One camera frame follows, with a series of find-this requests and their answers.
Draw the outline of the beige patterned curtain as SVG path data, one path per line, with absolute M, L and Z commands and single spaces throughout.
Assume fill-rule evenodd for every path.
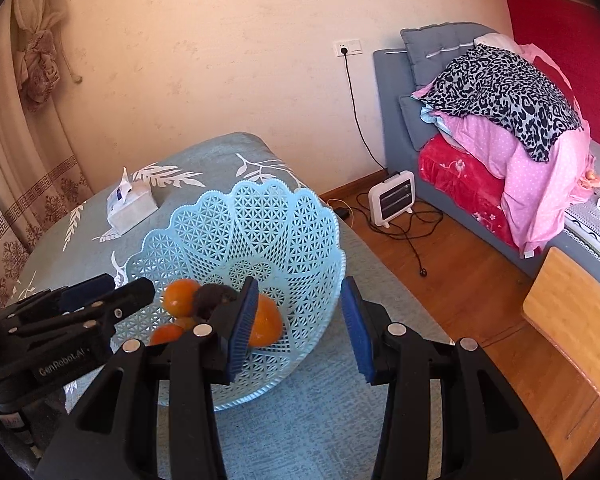
M 4 0 L 0 6 L 0 309 L 31 252 L 93 192 L 54 102 L 68 64 L 60 25 L 66 0 Z

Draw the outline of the white wall socket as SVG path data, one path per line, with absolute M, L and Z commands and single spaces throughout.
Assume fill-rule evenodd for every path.
M 363 53 L 362 42 L 359 39 L 337 40 L 332 46 L 336 58 Z

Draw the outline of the grey sofa cushion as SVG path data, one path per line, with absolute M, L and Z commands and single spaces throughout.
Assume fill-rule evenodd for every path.
M 473 22 L 444 23 L 404 28 L 401 38 L 411 63 L 417 89 L 434 80 L 449 62 L 474 46 L 474 40 L 493 32 Z

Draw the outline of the pink quilt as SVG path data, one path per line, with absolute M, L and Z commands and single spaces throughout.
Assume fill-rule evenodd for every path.
M 486 118 L 454 117 L 416 100 L 414 95 L 431 82 L 415 90 L 411 97 L 420 108 L 423 122 L 434 125 L 446 142 L 471 154 L 490 174 L 504 181 L 501 206 L 510 232 L 519 255 L 531 258 L 562 232 L 567 209 L 586 202 L 600 188 L 600 176 L 594 168 L 590 124 L 582 115 L 568 78 L 534 44 L 523 44 L 510 52 L 522 56 L 550 78 L 582 119 L 581 128 L 559 137 L 547 162 L 532 160 L 511 133 Z

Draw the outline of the tissue box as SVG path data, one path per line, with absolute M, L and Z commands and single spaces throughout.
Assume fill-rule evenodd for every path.
M 133 181 L 123 169 L 120 183 L 107 197 L 106 217 L 110 228 L 123 235 L 157 210 L 151 186 L 142 180 Z

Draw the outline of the wooden stool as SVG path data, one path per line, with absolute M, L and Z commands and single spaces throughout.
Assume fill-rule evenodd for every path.
M 552 247 L 524 298 L 522 316 L 600 397 L 600 283 Z

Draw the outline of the dark passion fruit in basket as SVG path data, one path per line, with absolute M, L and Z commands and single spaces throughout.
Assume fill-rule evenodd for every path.
M 237 299 L 238 292 L 223 284 L 204 284 L 193 296 L 193 316 L 208 321 L 212 312 L 221 304 L 230 304 Z

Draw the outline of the light blue lattice fruit basket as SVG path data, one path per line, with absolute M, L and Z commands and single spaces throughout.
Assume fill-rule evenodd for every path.
M 178 278 L 234 289 L 255 278 L 282 315 L 283 335 L 249 351 L 234 382 L 213 387 L 212 396 L 218 411 L 257 399 L 298 367 L 329 326 L 346 270 L 339 234 L 336 214 L 308 188 L 293 191 L 273 179 L 205 192 L 176 208 L 165 228 L 149 231 L 125 263 L 129 281 L 152 281 L 155 301 L 117 325 L 112 345 L 148 341 L 170 321 L 162 293 Z

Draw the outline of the small orange on table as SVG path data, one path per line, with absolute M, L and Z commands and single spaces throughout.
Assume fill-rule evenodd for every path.
M 151 346 L 158 346 L 158 344 L 168 344 L 169 342 L 176 341 L 184 334 L 185 330 L 182 326 L 174 323 L 168 323 L 158 326 L 151 333 L 149 338 L 149 344 Z

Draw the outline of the leopard print blanket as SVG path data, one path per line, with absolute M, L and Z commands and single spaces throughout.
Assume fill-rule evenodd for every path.
M 453 58 L 414 98 L 454 117 L 486 118 L 511 133 L 535 162 L 547 162 L 559 137 L 582 127 L 565 93 L 543 72 L 485 44 Z

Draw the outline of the grey blue sofa bed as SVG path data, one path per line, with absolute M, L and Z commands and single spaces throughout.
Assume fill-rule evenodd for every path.
M 417 197 L 460 222 L 522 272 L 535 276 L 544 257 L 519 255 L 501 208 L 503 181 L 471 154 L 446 142 L 434 125 L 423 122 L 411 97 L 489 30 L 473 22 L 409 27 L 401 32 L 403 47 L 374 53 L 386 164 L 393 174 L 410 170 Z M 564 229 L 548 244 L 600 282 L 600 213 L 593 202 L 570 207 Z

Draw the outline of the orange in basket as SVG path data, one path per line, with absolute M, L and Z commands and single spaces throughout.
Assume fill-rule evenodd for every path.
M 194 298 L 201 284 L 190 278 L 180 278 L 166 286 L 162 295 L 162 307 L 174 318 L 190 318 L 194 315 Z

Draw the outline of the red floral blanket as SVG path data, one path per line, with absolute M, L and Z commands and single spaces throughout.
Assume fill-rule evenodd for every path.
M 516 248 L 501 206 L 504 181 L 493 177 L 475 157 L 454 148 L 438 133 L 418 154 L 418 174 L 499 240 Z

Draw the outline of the large orange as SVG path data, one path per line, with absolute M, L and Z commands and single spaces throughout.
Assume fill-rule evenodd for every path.
M 260 294 L 256 316 L 251 327 L 249 345 L 263 348 L 275 344 L 284 332 L 284 322 L 273 299 Z

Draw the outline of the white space heater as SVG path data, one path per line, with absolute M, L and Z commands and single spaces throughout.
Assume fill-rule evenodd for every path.
M 367 193 L 370 218 L 375 226 L 388 228 L 401 214 L 411 214 L 415 203 L 415 177 L 403 170 L 372 186 Z

